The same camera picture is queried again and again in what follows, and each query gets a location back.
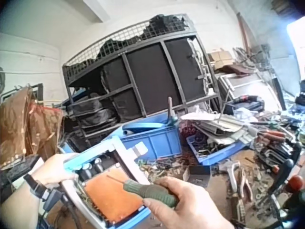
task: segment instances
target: metal cage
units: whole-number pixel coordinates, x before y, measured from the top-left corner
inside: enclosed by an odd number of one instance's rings
[[[166,16],[166,21],[159,15],[155,16],[114,32],[83,49],[63,65],[64,76],[70,84],[80,78],[87,68],[101,65],[109,56],[124,53],[127,49],[150,42],[153,38],[191,31],[196,30],[186,14]]]

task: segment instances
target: screwdriver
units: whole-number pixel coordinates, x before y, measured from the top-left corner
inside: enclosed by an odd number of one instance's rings
[[[287,159],[284,163],[281,164],[280,170],[276,175],[273,184],[267,191],[267,195],[258,203],[258,206],[261,206],[265,203],[268,198],[275,193],[275,191],[286,181],[289,177],[289,174],[294,166],[293,160]]]
[[[123,184],[123,189],[127,192],[137,194],[142,198],[156,199],[166,204],[170,208],[174,208],[179,202],[175,195],[170,194],[169,190],[161,185],[141,185],[131,179],[122,182],[109,175],[107,175],[107,177]]]

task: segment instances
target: brown plastic sheet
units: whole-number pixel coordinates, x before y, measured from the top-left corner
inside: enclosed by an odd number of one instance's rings
[[[0,106],[1,167],[26,154],[25,131],[32,90],[18,91]]]
[[[46,160],[57,152],[62,111],[37,104],[30,87],[5,100],[0,114],[1,169],[24,156]]]

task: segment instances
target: green screwdriver handle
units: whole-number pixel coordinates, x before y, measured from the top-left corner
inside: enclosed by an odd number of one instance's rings
[[[135,193],[142,198],[152,198],[166,204],[170,208],[177,206],[179,200],[175,195],[171,195],[169,190],[160,185],[141,185],[134,180],[126,180],[123,189],[127,192]]]

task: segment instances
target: right hand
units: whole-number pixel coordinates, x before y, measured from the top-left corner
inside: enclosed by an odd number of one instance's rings
[[[234,229],[203,187],[173,177],[163,177],[155,184],[168,188],[179,198],[175,210],[155,199],[143,200],[168,229]]]

